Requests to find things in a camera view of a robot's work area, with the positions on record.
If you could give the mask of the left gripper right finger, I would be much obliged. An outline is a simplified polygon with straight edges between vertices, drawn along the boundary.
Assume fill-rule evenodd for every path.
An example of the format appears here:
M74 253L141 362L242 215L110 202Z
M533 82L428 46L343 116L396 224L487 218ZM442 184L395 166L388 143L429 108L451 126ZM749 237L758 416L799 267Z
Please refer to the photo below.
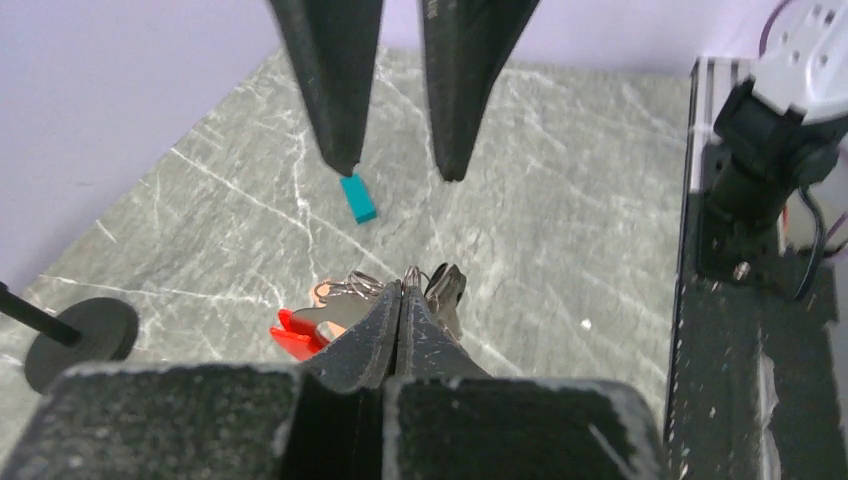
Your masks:
M396 385L458 388L490 379L430 312L419 287L404 290L396 340Z

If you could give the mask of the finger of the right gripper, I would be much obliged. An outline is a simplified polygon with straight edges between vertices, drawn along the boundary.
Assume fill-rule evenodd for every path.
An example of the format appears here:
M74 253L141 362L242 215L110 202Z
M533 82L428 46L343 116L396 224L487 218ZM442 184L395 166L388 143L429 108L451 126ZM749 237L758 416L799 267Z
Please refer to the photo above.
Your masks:
M433 156L446 182L467 173L494 83L535 0L419 3Z
M324 163L360 162L383 10L381 0L270 0Z

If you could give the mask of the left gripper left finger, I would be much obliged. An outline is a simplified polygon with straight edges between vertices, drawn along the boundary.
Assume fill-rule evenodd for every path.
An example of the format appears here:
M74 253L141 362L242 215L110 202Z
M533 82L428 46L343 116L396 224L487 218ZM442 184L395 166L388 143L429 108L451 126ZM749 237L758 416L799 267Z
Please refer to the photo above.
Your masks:
M396 280L360 322L302 362L302 369L334 391L378 387L394 372L401 306L402 287Z

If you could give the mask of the red carabiner keyring with chain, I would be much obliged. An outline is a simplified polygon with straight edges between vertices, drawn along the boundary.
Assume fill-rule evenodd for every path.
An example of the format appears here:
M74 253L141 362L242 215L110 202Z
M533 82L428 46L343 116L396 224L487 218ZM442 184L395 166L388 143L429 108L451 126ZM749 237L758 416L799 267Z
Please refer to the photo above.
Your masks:
M278 311L271 338L287 353L305 361L359 323L371 310L384 284L359 270L343 280L324 280L312 287L313 305Z

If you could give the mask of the black tagged key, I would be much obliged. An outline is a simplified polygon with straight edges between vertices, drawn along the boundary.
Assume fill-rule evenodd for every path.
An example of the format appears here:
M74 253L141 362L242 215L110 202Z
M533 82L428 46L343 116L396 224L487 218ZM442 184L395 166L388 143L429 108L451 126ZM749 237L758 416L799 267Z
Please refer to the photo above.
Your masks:
M435 321L456 340L462 337L457 307L462 299L467 277L456 264L442 263L430 277L424 296Z

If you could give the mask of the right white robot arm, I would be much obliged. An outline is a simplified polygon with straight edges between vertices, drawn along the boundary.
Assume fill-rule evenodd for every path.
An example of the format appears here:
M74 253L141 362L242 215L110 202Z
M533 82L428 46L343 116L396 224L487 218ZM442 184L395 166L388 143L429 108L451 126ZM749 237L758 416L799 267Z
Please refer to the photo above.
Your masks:
M324 162L349 177L363 148L383 5L270 5ZM465 178L494 83L536 10L533 1L423 1L425 80L437 169ZM847 133L847 5L819 1L729 93L714 131L731 162L714 207L754 228L834 168Z

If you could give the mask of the teal block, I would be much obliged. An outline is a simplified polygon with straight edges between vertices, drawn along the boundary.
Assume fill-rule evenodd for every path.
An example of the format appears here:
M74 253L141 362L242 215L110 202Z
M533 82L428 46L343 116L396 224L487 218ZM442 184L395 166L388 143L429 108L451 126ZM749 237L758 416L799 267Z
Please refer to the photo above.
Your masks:
M340 177L340 186L358 224L366 223L377 217L377 209L361 177L354 173L350 177Z

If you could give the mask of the black microphone stand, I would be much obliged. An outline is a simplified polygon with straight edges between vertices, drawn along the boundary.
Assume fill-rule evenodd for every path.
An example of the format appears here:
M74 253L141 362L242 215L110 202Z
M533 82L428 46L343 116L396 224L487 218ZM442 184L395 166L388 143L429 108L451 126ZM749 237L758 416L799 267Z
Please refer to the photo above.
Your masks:
M53 316L2 284L1 312L38 332L23 371L28 385L39 394L74 365L126 359L139 333L137 311L110 297L90 298Z

